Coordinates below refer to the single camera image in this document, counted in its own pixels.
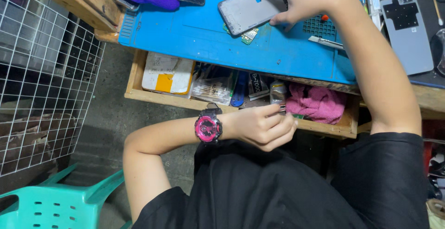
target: teal plastic chair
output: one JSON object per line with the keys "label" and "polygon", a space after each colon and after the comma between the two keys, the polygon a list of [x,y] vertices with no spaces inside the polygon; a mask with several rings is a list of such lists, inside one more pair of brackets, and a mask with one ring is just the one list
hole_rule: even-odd
{"label": "teal plastic chair", "polygon": [[[37,186],[0,195],[17,195],[19,201],[0,213],[5,229],[96,229],[105,199],[122,182],[123,170],[90,187],[57,184],[76,168],[73,164]],[[121,229],[128,229],[131,221]]]}

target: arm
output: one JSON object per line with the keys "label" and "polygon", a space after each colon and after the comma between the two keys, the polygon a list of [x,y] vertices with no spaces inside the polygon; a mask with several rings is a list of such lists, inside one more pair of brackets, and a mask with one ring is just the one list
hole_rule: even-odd
{"label": "arm", "polygon": [[420,110],[408,77],[359,0],[288,2],[289,10],[277,14],[270,25],[295,23],[320,12],[327,13],[335,23],[372,116],[371,134],[410,132],[421,135]]}
{"label": "arm", "polygon": [[[240,139],[269,152],[290,141],[297,126],[292,115],[276,114],[279,110],[279,105],[270,105],[218,115],[223,124],[219,139]],[[183,118],[147,126],[125,140],[124,176],[133,222],[148,202],[171,188],[159,155],[200,142],[194,133],[196,119]]]}

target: person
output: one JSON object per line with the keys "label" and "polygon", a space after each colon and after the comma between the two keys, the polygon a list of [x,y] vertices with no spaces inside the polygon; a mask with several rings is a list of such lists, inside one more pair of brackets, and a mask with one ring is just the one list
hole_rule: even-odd
{"label": "person", "polygon": [[[277,115],[278,105],[204,110],[139,129],[123,156],[133,229],[429,227],[420,110],[387,40],[359,0],[288,2],[270,25],[320,13],[334,22],[372,116],[371,134],[342,149],[328,183],[275,150],[298,127],[292,116]],[[159,155],[199,141],[188,196],[170,186]]]}

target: black shirt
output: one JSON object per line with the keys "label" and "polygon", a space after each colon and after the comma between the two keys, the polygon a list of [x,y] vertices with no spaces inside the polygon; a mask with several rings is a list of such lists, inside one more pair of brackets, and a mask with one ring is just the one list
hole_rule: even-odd
{"label": "black shirt", "polygon": [[429,228],[422,138],[379,133],[342,149],[331,182],[279,152],[200,145],[190,196],[171,188],[133,229]]}

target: pink towel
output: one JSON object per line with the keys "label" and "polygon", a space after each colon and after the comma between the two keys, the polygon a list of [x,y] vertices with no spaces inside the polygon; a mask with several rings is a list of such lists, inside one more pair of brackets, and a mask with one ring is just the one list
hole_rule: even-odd
{"label": "pink towel", "polygon": [[309,116],[313,121],[336,124],[344,111],[347,95],[324,87],[292,83],[292,97],[286,101],[286,111]]}

